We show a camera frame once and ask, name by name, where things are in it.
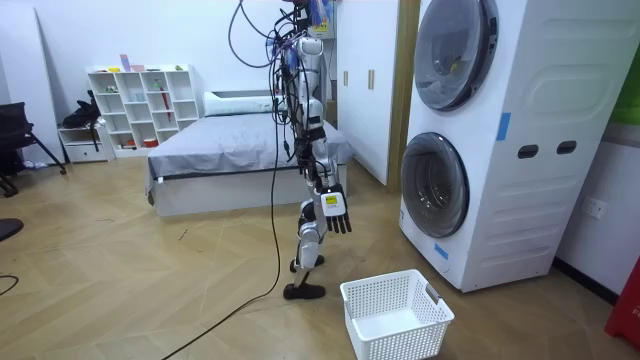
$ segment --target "stacked washer dryer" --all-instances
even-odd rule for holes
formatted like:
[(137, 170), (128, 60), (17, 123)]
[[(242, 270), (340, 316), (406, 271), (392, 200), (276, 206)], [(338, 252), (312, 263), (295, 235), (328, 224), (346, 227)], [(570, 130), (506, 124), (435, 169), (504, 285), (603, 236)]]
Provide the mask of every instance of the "stacked washer dryer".
[(423, 0), (420, 16), (400, 226), (462, 291), (545, 275), (640, 1)]

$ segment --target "black backpack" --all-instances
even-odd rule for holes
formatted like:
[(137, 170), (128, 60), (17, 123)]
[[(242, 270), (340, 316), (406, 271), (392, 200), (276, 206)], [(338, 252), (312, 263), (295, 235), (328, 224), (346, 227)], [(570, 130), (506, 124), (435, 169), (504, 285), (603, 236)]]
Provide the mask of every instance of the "black backpack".
[(96, 122), (100, 117), (100, 110), (98, 109), (98, 104), (96, 104), (96, 98), (93, 96), (93, 91), (87, 91), (89, 97), (91, 98), (91, 104), (88, 104), (86, 101), (78, 100), (78, 105), (80, 108), (76, 110), (73, 114), (67, 116), (62, 121), (62, 126), (66, 129), (77, 129), (84, 128), (89, 125), (89, 132), (91, 132), (91, 139), (93, 139), (93, 145), (96, 147), (96, 151), (100, 151), (98, 149), (98, 142), (96, 139), (96, 134), (94, 129), (96, 128)]

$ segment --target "robot leg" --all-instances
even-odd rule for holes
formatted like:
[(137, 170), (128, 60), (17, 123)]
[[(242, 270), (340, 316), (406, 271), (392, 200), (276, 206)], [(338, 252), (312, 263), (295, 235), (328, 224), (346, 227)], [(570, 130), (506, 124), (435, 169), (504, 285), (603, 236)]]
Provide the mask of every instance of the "robot leg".
[(282, 294), (287, 300), (317, 299), (325, 295), (324, 287), (307, 283), (311, 269), (324, 263), (324, 258), (318, 252), (326, 233), (326, 221), (324, 216), (320, 217), (320, 221), (316, 220), (316, 205), (314, 200), (308, 200), (300, 207), (298, 251), (290, 265), (296, 277), (292, 284), (285, 286)]
[[(301, 228), (302, 225), (309, 222), (309, 219), (314, 218), (314, 203), (312, 199), (309, 199), (300, 205), (300, 220), (298, 221), (298, 226)], [(292, 273), (298, 272), (298, 269), (300, 268), (300, 261), (298, 260), (300, 258), (300, 239), (301, 234), (300, 231), (298, 231), (298, 250), (296, 251), (296, 257), (291, 260), (291, 263), (289, 263), (289, 271)], [(320, 266), (322, 264), (324, 264), (324, 256), (318, 255), (315, 266)]]
[(285, 286), (282, 295), (287, 300), (317, 299), (325, 294), (323, 286), (307, 283), (309, 271), (316, 266), (318, 251), (320, 250), (320, 235), (317, 224), (310, 222), (300, 227), (300, 242), (295, 259), (296, 277), (292, 284)]

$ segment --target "plastic basket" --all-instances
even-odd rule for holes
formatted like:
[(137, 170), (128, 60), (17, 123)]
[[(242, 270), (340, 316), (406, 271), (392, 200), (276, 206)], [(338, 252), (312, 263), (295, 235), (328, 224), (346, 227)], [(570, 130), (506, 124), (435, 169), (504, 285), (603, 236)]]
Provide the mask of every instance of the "plastic basket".
[(438, 355), (454, 315), (417, 270), (340, 285), (344, 317), (359, 360)]

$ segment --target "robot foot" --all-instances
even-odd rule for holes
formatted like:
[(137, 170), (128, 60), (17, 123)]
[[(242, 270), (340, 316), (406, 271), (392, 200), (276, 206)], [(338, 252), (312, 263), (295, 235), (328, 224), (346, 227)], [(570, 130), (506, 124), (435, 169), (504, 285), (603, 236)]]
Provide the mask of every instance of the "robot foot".
[(286, 300), (295, 300), (295, 299), (319, 299), (323, 297), (325, 294), (324, 286), (320, 285), (310, 285), (304, 283), (299, 287), (293, 287), (293, 284), (287, 284), (284, 287), (284, 291), (282, 292), (282, 296)]
[[(296, 262), (296, 259), (293, 259), (289, 263), (289, 271), (291, 271), (292, 273), (296, 272), (296, 267), (294, 266), (295, 262)], [(320, 266), (322, 264), (324, 264), (324, 256), (318, 255), (318, 258), (316, 259), (316, 265), (315, 266)]]

